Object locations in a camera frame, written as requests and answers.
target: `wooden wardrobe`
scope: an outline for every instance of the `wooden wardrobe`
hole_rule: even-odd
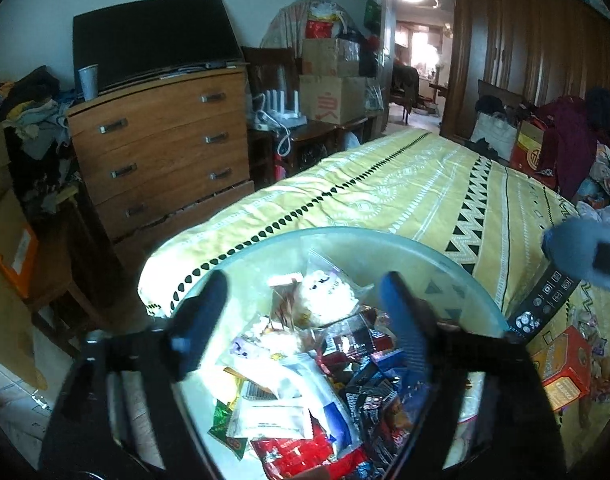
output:
[[[610,89],[610,20],[581,0],[456,0],[441,134],[471,136],[479,79],[536,106]]]

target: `ceiling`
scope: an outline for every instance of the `ceiling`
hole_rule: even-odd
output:
[[[396,0],[396,17],[399,20],[417,21],[418,16],[424,16],[432,22],[453,21],[454,0],[438,0],[440,6],[436,6],[436,0],[425,0],[417,4],[410,4],[403,0]]]

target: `doorway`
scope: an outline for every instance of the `doorway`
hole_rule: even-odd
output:
[[[451,65],[454,0],[396,0],[394,68],[386,134],[440,132]]]

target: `cabinet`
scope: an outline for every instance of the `cabinet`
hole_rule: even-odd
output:
[[[253,191],[242,69],[134,85],[67,118],[90,200],[130,274],[168,238]]]
[[[537,106],[610,89],[610,21],[580,0],[456,0],[443,134],[470,137],[479,79]]]

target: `patterned bed cover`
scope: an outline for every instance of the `patterned bed cover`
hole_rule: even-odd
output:
[[[405,130],[337,153],[314,168],[260,190],[159,248],[138,293],[151,315],[169,315],[209,269],[264,238],[320,226],[360,226],[422,242],[470,272],[506,312],[543,260],[542,232],[574,207],[517,171],[424,130]],[[610,345],[610,293],[581,283],[530,343],[546,346],[575,308],[591,310]],[[568,464],[610,418],[594,403],[581,429],[578,403],[558,414]]]

